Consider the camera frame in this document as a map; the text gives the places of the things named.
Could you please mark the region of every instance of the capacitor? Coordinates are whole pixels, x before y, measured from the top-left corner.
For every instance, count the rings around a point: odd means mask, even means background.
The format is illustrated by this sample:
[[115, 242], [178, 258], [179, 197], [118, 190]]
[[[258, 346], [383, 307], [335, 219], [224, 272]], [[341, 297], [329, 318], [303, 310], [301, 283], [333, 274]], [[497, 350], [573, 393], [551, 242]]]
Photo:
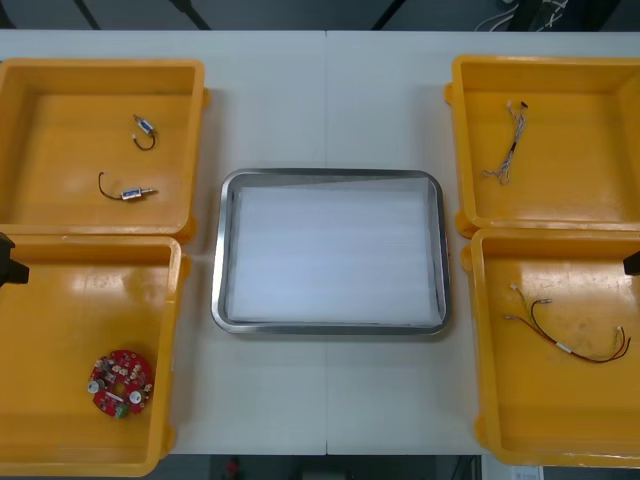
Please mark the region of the capacitor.
[[140, 393], [137, 390], [135, 392], [131, 392], [129, 394], [129, 401], [131, 403], [133, 403], [134, 405], [137, 405], [137, 404], [141, 403], [142, 402], [142, 398], [143, 398], [142, 397], [142, 393]]
[[91, 380], [89, 382], [89, 393], [98, 393], [102, 390], [104, 390], [104, 381], [98, 379], [98, 380]]

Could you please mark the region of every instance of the red wire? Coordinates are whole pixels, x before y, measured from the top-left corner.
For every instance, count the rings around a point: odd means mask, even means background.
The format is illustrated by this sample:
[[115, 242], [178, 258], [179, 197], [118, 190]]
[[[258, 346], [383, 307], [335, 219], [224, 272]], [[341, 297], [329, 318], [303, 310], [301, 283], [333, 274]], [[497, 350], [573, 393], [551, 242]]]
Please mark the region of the red wire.
[[[531, 306], [532, 315], [533, 315], [533, 307], [536, 304], [537, 304], [537, 302], [534, 302], [533, 305]], [[549, 343], [552, 343], [554, 345], [557, 345], [558, 343], [560, 343], [560, 342], [556, 342], [550, 335], [548, 335], [544, 330], [542, 330], [542, 328], [540, 328], [540, 326], [537, 324], [537, 322], [536, 322], [536, 326], [538, 328], [534, 327], [531, 323], [527, 322], [522, 317], [513, 317], [513, 318], [517, 318], [518, 320], [521, 320], [527, 327], [532, 329], [534, 332], [536, 332], [542, 338], [547, 340]], [[620, 330], [622, 332], [622, 343], [620, 345], [620, 348], [612, 356], [610, 356], [609, 358], [602, 359], [602, 360], [596, 359], [596, 358], [589, 358], [589, 357], [585, 357], [584, 355], [580, 355], [579, 353], [576, 353], [573, 350], [570, 351], [570, 352], [567, 352], [567, 353], [569, 353], [570, 355], [573, 355], [575, 357], [578, 357], [581, 360], [584, 360], [586, 362], [591, 362], [591, 363], [607, 363], [607, 362], [612, 362], [613, 360], [618, 360], [619, 358], [622, 358], [627, 354], [627, 351], [629, 350], [629, 345], [631, 344], [631, 338], [629, 338], [626, 341], [626, 346], [625, 346], [626, 334], [624, 332], [624, 328], [623, 327], [620, 327]]]

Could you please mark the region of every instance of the white paper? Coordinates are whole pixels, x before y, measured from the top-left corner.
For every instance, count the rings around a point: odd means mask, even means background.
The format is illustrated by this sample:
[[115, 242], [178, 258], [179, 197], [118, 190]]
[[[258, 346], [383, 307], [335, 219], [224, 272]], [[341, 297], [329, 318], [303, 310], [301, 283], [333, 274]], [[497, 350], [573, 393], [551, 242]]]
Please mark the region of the white paper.
[[229, 317], [439, 325], [418, 182], [243, 188], [232, 229]]

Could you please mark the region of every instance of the electronic component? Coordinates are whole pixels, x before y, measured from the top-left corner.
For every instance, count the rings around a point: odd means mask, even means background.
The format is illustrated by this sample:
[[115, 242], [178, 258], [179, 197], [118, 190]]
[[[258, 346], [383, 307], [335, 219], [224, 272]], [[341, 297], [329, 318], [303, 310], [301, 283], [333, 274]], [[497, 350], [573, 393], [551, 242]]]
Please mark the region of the electronic component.
[[[129, 365], [138, 372], [137, 378], [128, 376]], [[87, 390], [93, 403], [104, 413], [124, 418], [129, 413], [140, 413], [151, 399], [153, 371], [149, 363], [130, 350], [115, 350], [94, 364]]]
[[556, 341], [555, 339], [553, 339], [540, 326], [540, 324], [536, 320], [535, 312], [534, 312], [535, 307], [537, 305], [550, 304], [550, 303], [553, 302], [553, 300], [551, 300], [550, 298], [538, 299], [538, 300], [535, 300], [531, 304], [531, 307], [529, 307], [527, 305], [527, 301], [524, 298], [524, 294], [522, 293], [522, 291], [516, 285], [513, 285], [513, 284], [511, 285], [511, 289], [518, 293], [518, 295], [520, 297], [520, 300], [522, 301], [522, 304], [524, 306], [525, 312], [528, 313], [529, 320], [525, 320], [524, 318], [519, 317], [517, 315], [505, 315], [504, 318], [507, 319], [507, 320], [519, 320], [519, 321], [525, 323], [529, 328], [531, 328], [533, 331], [538, 333], [545, 340], [553, 343], [556, 347], [558, 347], [562, 351], [568, 353], [569, 355], [573, 355], [574, 357], [577, 357], [577, 358], [579, 358], [581, 360], [584, 360], [584, 361], [590, 362], [590, 363], [607, 363], [607, 362], [612, 362], [614, 360], [618, 360], [618, 359], [624, 357], [627, 354], [627, 352], [629, 351], [629, 345], [631, 344], [631, 338], [627, 338], [626, 334], [625, 334], [625, 331], [624, 331], [624, 328], [622, 328], [621, 326], [618, 326], [618, 327], [616, 327], [616, 333], [615, 333], [615, 337], [614, 337], [614, 341], [613, 341], [612, 352], [609, 353], [608, 355], [604, 355], [602, 357], [587, 357], [585, 355], [581, 355], [579, 353], [574, 352], [569, 347], [567, 347], [564, 343], [560, 343], [560, 342]]
[[482, 171], [482, 174], [485, 177], [491, 177], [491, 176], [498, 177], [498, 180], [500, 180], [500, 185], [508, 185], [509, 182], [511, 181], [509, 171], [511, 170], [511, 162], [513, 161], [513, 154], [516, 151], [516, 146], [520, 141], [520, 137], [522, 137], [522, 132], [524, 132], [524, 129], [527, 126], [527, 119], [524, 116], [524, 114], [527, 111], [527, 108], [529, 108], [529, 106], [524, 102], [520, 102], [520, 107], [521, 107], [520, 113], [516, 115], [516, 113], [513, 111], [511, 100], [507, 102], [507, 109], [511, 114], [511, 118], [513, 118], [513, 121], [515, 123], [515, 130], [516, 130], [513, 143], [511, 144], [511, 148], [507, 153], [507, 158], [505, 158], [504, 162], [502, 162], [502, 165], [500, 165], [500, 167], [497, 170]]
[[98, 174], [98, 189], [100, 190], [100, 193], [104, 196], [107, 197], [111, 200], [124, 200], [124, 201], [131, 201], [131, 200], [136, 200], [139, 198], [144, 197], [145, 195], [148, 195], [150, 193], [157, 193], [157, 189], [155, 188], [142, 188], [142, 187], [136, 187], [136, 188], [130, 188], [128, 190], [124, 190], [120, 196], [116, 197], [115, 195], [110, 195], [107, 192], [105, 192], [102, 189], [102, 175], [106, 174], [107, 172], [100, 172]]
[[138, 115], [134, 115], [133, 119], [135, 120], [140, 130], [142, 130], [147, 137], [151, 138], [151, 145], [148, 147], [143, 147], [142, 145], [140, 145], [140, 142], [138, 142], [138, 137], [136, 136], [135, 133], [131, 135], [131, 138], [133, 139], [133, 143], [135, 143], [136, 147], [138, 147], [140, 150], [143, 150], [143, 151], [151, 150], [153, 147], [156, 146], [156, 136], [157, 136], [156, 129], [153, 128], [153, 125], [151, 125], [148, 121], [146, 121], [142, 117], [139, 117]]

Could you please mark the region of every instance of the white tabletop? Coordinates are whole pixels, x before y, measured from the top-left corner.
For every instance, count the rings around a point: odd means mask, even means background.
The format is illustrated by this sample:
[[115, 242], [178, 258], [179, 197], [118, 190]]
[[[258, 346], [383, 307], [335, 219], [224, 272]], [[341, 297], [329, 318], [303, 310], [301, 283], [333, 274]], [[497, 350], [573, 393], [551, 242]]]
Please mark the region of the white tabletop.
[[[443, 87], [456, 55], [640, 56], [638, 34], [0, 32], [0, 57], [193, 57], [204, 113], [193, 269], [175, 345], [176, 453], [473, 454], [473, 327]], [[234, 336], [210, 315], [222, 179], [242, 167], [417, 168], [444, 190], [438, 338]]]

